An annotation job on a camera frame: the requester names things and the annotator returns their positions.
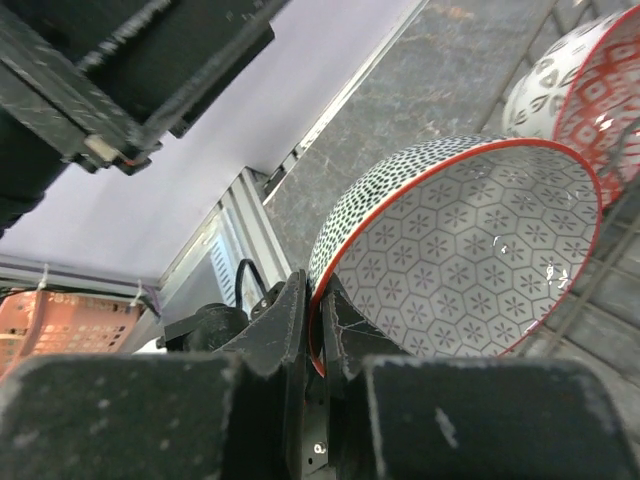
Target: white zip tie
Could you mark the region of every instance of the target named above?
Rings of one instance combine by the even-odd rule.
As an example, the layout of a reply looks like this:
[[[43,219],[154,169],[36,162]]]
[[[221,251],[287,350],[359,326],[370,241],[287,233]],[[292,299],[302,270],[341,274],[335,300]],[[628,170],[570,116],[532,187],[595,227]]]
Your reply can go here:
[[[131,300],[131,303],[129,304],[130,307],[135,307],[138,304],[138,300],[142,297],[142,292],[142,280],[138,279],[138,293],[136,293],[134,299]]]
[[[39,292],[39,291],[44,290],[45,288],[47,288],[48,277],[49,277],[49,264],[45,263],[44,264],[44,271],[42,272],[42,278],[38,282],[38,286],[36,287],[36,292]]]

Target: red rim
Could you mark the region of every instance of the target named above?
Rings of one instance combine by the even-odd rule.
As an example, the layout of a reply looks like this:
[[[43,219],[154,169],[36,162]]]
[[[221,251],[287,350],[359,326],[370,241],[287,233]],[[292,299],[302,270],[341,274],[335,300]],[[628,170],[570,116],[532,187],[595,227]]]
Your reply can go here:
[[[561,141],[558,138],[559,130],[560,130],[560,124],[562,123],[563,117],[567,113],[567,109],[569,108],[569,100],[571,99],[571,96],[575,93],[575,90],[577,88],[576,86],[577,86],[577,83],[578,83],[578,79],[580,77],[582,77],[582,75],[585,73],[585,70],[587,69],[587,66],[589,65],[589,62],[591,62],[593,57],[596,55],[596,52],[602,47],[602,44],[605,42],[605,40],[608,40],[609,37],[611,36],[611,34],[613,34],[614,31],[618,29],[618,27],[620,27],[623,23],[627,22],[630,17],[633,17],[634,15],[636,15],[638,13],[640,13],[640,4],[636,5],[634,7],[631,7],[629,10],[627,10],[625,13],[623,13],[620,16],[620,18],[618,18],[618,20],[613,22],[613,24],[609,27],[609,29],[606,32],[604,32],[602,37],[600,37],[598,42],[593,46],[593,48],[591,49],[591,51],[589,52],[587,57],[584,59],[584,61],[582,62],[582,65],[580,65],[580,68],[578,69],[578,73],[576,73],[575,80],[569,86],[569,90],[567,90],[567,95],[564,98],[564,103],[560,107],[560,113],[558,114],[558,120],[555,122],[555,125],[553,126],[553,135],[552,135],[553,140],[558,141],[558,142]],[[621,193],[620,192],[620,188],[618,188],[616,190],[612,190],[611,191],[611,196],[609,197],[609,203],[607,204],[607,206],[611,205],[620,196],[620,193]]]
[[[369,213],[369,215],[365,217],[365,219],[360,223],[360,225],[358,225],[358,228],[356,228],[356,230],[342,244],[342,246],[340,247],[336,255],[333,257],[333,259],[329,263],[328,268],[324,271],[322,277],[318,281],[318,284],[317,284],[318,286],[316,288],[316,291],[313,293],[311,297],[311,309],[310,309],[309,326],[308,326],[308,332],[309,332],[308,344],[309,344],[309,353],[311,354],[311,361],[313,363],[314,368],[316,369],[316,371],[321,377],[325,376],[324,364],[320,360],[318,353],[313,351],[312,332],[313,332],[313,325],[315,322],[315,316],[316,316],[318,307],[320,306],[320,300],[322,299],[324,290],[327,287],[327,284],[329,283],[329,279],[331,278],[331,274],[336,269],[338,263],[340,262],[340,260],[342,259],[346,251],[349,249],[349,247],[353,244],[353,242],[355,242],[355,240],[358,238],[358,236],[360,236],[360,234],[364,231],[364,229],[367,228],[369,224],[376,217],[378,217],[378,215],[380,215],[384,210],[386,210],[389,206],[391,206],[391,204],[393,204],[398,199],[398,197],[401,197],[402,195],[404,195],[409,190],[413,189],[414,187],[416,187],[418,184],[422,183],[429,177],[432,177],[433,175],[441,172],[446,168],[451,167],[452,165],[468,160],[469,158],[475,157],[476,155],[492,152],[495,150],[500,150],[503,148],[510,148],[510,147],[546,147],[552,150],[562,152],[568,155],[569,157],[571,157],[580,165],[582,165],[582,167],[584,167],[584,169],[588,173],[589,178],[591,179],[591,183],[593,184],[596,192],[596,198],[598,202],[598,213],[597,213],[598,217],[596,219],[595,230],[594,230],[593,237],[591,239],[591,245],[589,247],[589,251],[585,256],[585,259],[582,263],[582,266],[580,267],[580,270],[578,270],[578,274],[574,276],[573,280],[565,290],[565,293],[562,294],[562,296],[556,301],[556,303],[549,310],[549,312],[541,320],[538,321],[535,327],[531,328],[526,335],[523,335],[517,342],[515,342],[511,347],[505,349],[504,352],[502,352],[500,355],[504,355],[505,353],[512,351],[525,338],[527,338],[529,335],[535,332],[546,321],[546,319],[556,309],[556,307],[564,300],[564,298],[569,294],[571,287],[573,287],[573,284],[575,283],[576,279],[582,274],[582,271],[587,264],[587,260],[589,259],[589,257],[591,257],[591,254],[593,253],[593,249],[595,247],[594,239],[597,239],[598,236],[600,235],[600,222],[602,221],[602,191],[600,188],[599,178],[596,175],[595,171],[593,170],[593,167],[591,167],[591,165],[578,152],[567,147],[566,145],[555,142],[553,140],[544,140],[541,138],[511,138],[507,140],[498,140],[491,143],[485,143],[483,145],[473,147],[469,150],[466,150],[458,155],[455,155],[439,163],[435,167],[420,174],[419,176],[417,176],[416,178],[408,182],[406,185],[403,185],[396,192],[394,192],[391,197],[389,197],[387,200],[382,202],[376,209],[374,209],[371,213]]]

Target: orange basket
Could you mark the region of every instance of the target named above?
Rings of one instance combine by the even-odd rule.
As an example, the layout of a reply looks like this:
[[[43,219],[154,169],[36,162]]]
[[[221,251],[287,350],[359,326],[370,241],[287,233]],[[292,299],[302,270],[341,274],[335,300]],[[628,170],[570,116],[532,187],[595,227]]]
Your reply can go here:
[[[25,292],[0,305],[0,377],[30,355],[117,352],[140,317],[127,302]]]

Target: screw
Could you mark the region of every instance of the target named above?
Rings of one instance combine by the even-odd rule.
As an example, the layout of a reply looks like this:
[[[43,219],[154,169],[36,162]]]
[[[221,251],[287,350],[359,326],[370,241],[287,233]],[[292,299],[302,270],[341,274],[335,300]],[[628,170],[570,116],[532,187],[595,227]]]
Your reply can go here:
[[[324,442],[318,442],[313,446],[313,451],[318,455],[324,455],[325,453],[327,453],[327,446],[324,444]]]

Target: patterned bowl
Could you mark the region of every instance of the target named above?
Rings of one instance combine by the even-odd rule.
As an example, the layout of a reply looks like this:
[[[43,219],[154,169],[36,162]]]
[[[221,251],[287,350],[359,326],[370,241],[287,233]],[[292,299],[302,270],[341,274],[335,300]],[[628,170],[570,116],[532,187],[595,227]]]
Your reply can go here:
[[[407,148],[329,214],[309,265],[310,322],[335,273],[354,305],[410,353],[500,354],[567,293],[600,207],[593,170],[556,142],[468,135]]]
[[[576,28],[511,91],[510,136],[564,143],[600,173],[603,207],[640,171],[640,5]]]

